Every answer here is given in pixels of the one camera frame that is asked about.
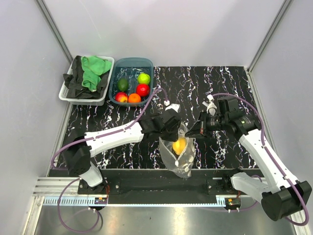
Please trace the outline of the yellow fake lemon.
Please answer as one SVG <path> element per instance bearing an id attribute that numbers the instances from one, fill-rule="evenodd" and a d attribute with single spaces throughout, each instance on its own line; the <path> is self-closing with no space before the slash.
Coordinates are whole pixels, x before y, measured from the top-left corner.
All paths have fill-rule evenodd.
<path id="1" fill-rule="evenodd" d="M 187 145 L 186 138 L 179 138 L 176 142 L 172 143 L 172 150 L 176 155 L 180 155 Z"/>

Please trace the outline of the clear polka dot zip bag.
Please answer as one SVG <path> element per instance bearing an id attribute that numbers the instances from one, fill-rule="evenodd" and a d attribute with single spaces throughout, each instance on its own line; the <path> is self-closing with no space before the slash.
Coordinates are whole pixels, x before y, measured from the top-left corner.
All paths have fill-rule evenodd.
<path id="1" fill-rule="evenodd" d="M 196 149 L 194 139 L 188 138 L 186 125 L 182 122 L 178 129 L 178 140 L 165 141 L 159 138 L 159 152 L 165 167 L 178 177 L 188 179 L 194 163 Z"/>

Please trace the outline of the orange fake fruit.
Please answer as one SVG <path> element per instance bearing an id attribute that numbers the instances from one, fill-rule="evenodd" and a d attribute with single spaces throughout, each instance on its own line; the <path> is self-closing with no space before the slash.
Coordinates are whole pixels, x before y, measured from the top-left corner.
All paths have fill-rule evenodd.
<path id="1" fill-rule="evenodd" d="M 130 94 L 128 96 L 128 102 L 129 103 L 139 103 L 139 102 L 141 102 L 141 96 L 138 95 L 137 93 Z"/>

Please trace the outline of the red fake apple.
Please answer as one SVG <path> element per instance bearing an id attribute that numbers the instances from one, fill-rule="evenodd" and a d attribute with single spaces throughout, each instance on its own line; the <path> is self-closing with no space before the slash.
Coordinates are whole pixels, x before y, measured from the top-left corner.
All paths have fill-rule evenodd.
<path id="1" fill-rule="evenodd" d="M 150 86 L 147 84 L 139 84 L 137 85 L 136 93 L 140 97 L 146 97 L 150 94 Z"/>

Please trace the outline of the red yellow fake peach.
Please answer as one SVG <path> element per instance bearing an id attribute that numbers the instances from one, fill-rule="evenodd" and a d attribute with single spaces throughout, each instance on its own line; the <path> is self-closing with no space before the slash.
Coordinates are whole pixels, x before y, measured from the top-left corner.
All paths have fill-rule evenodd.
<path id="1" fill-rule="evenodd" d="M 127 103 L 128 102 L 128 95 L 124 92 L 118 92 L 115 95 L 115 101 L 120 103 Z"/>

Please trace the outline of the green fake apple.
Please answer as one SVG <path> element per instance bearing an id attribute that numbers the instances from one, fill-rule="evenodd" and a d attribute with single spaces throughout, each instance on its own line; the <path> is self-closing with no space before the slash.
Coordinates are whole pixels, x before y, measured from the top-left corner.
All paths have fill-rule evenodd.
<path id="1" fill-rule="evenodd" d="M 147 73 L 140 73 L 137 77 L 138 84 L 150 85 L 151 77 Z"/>

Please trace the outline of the dark green fake avocado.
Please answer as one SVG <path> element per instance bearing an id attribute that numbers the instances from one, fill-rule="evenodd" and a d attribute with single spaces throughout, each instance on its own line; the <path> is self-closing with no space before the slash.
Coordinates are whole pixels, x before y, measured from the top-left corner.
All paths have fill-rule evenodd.
<path id="1" fill-rule="evenodd" d="M 118 89 L 119 89 L 121 92 L 127 91 L 128 88 L 129 88 L 128 80 L 125 79 L 125 78 L 119 79 L 119 81 L 118 81 L 118 83 L 117 83 L 117 86 L 118 86 Z"/>

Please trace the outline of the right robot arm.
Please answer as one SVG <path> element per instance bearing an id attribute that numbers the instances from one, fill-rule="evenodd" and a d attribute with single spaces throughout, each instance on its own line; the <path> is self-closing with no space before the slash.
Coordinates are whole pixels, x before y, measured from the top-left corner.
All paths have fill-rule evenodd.
<path id="1" fill-rule="evenodd" d="M 201 111 L 193 127 L 186 133 L 190 138 L 206 138 L 209 132 L 225 131 L 233 136 L 251 155 L 258 165 L 265 183 L 255 180 L 241 170 L 222 181 L 224 192 L 241 191 L 262 205 L 266 215 L 273 221 L 303 211 L 303 222 L 290 223 L 305 226 L 309 222 L 306 207 L 312 187 L 307 181 L 300 182 L 279 159 L 265 138 L 264 123 L 259 115 L 246 115 L 238 102 L 244 99 L 233 94 L 208 95 L 203 102 L 206 111 Z"/>

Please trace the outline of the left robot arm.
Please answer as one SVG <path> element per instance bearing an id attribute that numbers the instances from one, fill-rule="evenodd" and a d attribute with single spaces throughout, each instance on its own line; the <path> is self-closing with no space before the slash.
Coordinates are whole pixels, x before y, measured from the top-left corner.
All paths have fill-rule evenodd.
<path id="1" fill-rule="evenodd" d="M 143 140 L 178 140 L 181 123 L 179 112 L 180 105 L 171 104 L 162 113 L 143 115 L 138 120 L 115 128 L 86 133 L 80 129 L 74 131 L 66 139 L 65 149 L 62 151 L 68 175 L 84 180 L 92 192 L 102 193 L 106 182 L 91 158 L 105 150 Z"/>

